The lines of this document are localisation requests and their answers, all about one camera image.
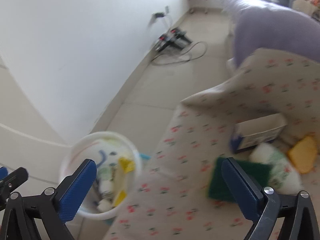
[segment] metal screw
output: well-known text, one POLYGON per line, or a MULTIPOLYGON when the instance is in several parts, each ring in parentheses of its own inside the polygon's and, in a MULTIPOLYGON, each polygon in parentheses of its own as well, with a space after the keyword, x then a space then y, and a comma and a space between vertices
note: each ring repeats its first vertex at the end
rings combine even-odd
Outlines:
POLYGON ((306 191, 304 191, 304 190, 302 190, 302 191, 300 192, 300 195, 301 195, 301 197, 303 197, 303 198, 308 198, 308 197, 309 197, 308 192, 306 192, 306 191))
POLYGON ((49 188, 46 188, 44 190, 44 194, 47 195, 47 196, 50 196, 54 193, 54 188, 53 187, 49 187, 49 188))
POLYGON ((272 195, 274 193, 274 189, 271 187, 265 187, 263 191, 268 195, 272 195))
POLYGON ((17 192, 13 192, 11 195, 10 195, 10 198, 11 199, 16 199, 17 197, 19 197, 19 194, 17 192))

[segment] beige floor tile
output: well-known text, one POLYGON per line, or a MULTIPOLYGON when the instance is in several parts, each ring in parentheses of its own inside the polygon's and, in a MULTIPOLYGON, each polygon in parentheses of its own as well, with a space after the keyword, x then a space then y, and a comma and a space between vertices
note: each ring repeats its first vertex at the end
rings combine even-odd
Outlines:
POLYGON ((74 239, 78 239, 80 236, 81 225, 74 225, 74 224, 67 224, 67 228, 69 229, 70 233, 72 234, 74 239))
POLYGON ((226 53, 227 53, 227 59, 233 58, 233 41, 234 41, 234 36, 233 35, 228 35, 226 38, 225 46, 226 46, 226 53))
POLYGON ((225 66, 226 59, 214 57, 181 65, 149 66, 126 102, 174 109, 184 98, 227 80, 225 66))
POLYGON ((0 123, 40 139, 64 143, 3 68, 0 68, 0 91, 0 123))
POLYGON ((108 130, 123 134, 138 151, 149 155, 155 150, 172 115, 170 109, 125 103, 108 130))
POLYGON ((70 148, 34 140, 0 127, 0 150, 4 166, 24 167, 30 176, 58 183, 62 160, 70 148))
POLYGON ((187 32, 214 32, 215 26, 228 29, 229 19, 224 13, 204 14, 203 12, 195 12, 190 14, 180 24, 180 27, 187 32))
POLYGON ((84 219, 78 240, 102 240, 109 227, 104 221, 84 219))
MULTIPOLYGON (((226 58, 225 41, 228 36, 229 20, 221 13, 195 13, 189 15, 180 25, 187 31, 187 36, 194 41, 205 41, 208 43, 206 56, 226 58)), ((204 51, 202 45, 195 46, 191 53, 201 55, 204 51)))

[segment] cardboard box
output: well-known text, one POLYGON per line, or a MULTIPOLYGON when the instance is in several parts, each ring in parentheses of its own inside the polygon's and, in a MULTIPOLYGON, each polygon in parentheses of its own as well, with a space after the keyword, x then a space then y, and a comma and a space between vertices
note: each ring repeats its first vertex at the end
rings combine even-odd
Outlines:
POLYGON ((237 123, 231 136, 231 149, 234 153, 262 142, 273 141, 287 125, 282 114, 237 123))

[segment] electrical cable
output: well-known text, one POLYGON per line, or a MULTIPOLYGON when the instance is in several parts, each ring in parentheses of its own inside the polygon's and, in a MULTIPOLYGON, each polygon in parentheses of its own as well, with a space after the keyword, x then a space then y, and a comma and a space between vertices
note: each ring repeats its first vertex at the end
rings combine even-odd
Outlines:
POLYGON ((170 32, 171 28, 172 28, 172 25, 173 25, 172 17, 167 14, 164 17, 162 17, 162 22, 164 23, 165 28, 168 29, 167 32, 166 32, 166 34, 168 34, 170 32), (167 21, 165 20, 165 17, 167 17, 169 19, 169 26, 168 26, 167 21))
POLYGON ((169 62, 169 63, 155 63, 155 62, 154 62, 155 59, 159 58, 159 57, 162 56, 162 55, 165 55, 164 53, 162 53, 162 54, 157 55, 155 58, 153 58, 153 59, 151 60, 151 63, 152 63, 152 65, 154 65, 154 66, 166 66, 166 65, 178 64, 178 63, 185 63, 185 62, 189 62, 189 61, 192 61, 192 60, 201 58, 201 57, 204 56, 204 54, 207 53, 207 50, 208 50, 208 43, 206 43, 206 42, 204 42, 204 41, 199 41, 199 42, 195 43, 191 48, 189 48, 186 52, 184 52, 184 53, 182 53, 182 54, 180 54, 180 55, 173 55, 173 54, 171 54, 171 56, 178 56, 178 58, 179 58, 180 56, 186 55, 186 54, 187 54, 188 52, 190 52, 197 44, 203 44, 204 47, 205 47, 204 52, 203 52, 200 56, 198 56, 198 57, 192 58, 192 54, 190 53, 190 54, 188 54, 188 55, 189 55, 189 59, 186 59, 186 60, 179 60, 179 61, 174 61, 174 62, 169 62))

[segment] yellow sponge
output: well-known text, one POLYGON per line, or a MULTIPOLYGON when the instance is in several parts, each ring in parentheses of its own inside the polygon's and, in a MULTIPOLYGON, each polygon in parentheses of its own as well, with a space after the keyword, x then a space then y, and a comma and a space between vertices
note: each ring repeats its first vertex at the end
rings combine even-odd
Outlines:
POLYGON ((128 173, 130 171, 134 171, 135 169, 135 163, 132 160, 129 160, 127 158, 124 157, 120 157, 118 159, 118 163, 120 164, 120 166, 122 167, 124 173, 128 173))
POLYGON ((314 138, 306 136, 288 151, 288 157, 297 171, 305 174, 312 170, 317 152, 314 138))
POLYGON ((126 192, 124 190, 121 190, 113 200, 112 206, 117 207, 127 196, 126 192))

